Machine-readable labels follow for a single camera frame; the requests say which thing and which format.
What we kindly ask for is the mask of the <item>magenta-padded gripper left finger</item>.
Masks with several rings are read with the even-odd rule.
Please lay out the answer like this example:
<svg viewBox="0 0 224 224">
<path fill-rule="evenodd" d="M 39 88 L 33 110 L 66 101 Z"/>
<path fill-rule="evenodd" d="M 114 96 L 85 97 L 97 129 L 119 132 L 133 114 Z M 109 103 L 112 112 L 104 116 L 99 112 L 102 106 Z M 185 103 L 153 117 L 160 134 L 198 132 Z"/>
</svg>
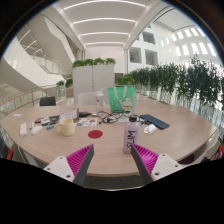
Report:
<svg viewBox="0 0 224 224">
<path fill-rule="evenodd" d="M 93 155 L 94 145 L 90 144 L 67 157 L 58 156 L 44 170 L 82 186 Z"/>
</svg>

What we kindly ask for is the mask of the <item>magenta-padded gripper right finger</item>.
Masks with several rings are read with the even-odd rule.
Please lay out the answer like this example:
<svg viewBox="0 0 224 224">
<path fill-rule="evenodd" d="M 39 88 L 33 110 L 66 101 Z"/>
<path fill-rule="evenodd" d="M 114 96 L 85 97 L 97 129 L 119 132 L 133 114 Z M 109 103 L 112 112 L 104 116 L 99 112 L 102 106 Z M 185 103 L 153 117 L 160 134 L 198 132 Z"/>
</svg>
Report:
<svg viewBox="0 0 224 224">
<path fill-rule="evenodd" d="M 156 154 L 137 144 L 131 145 L 131 155 L 137 165 L 144 185 L 182 169 L 182 166 L 168 154 Z"/>
</svg>

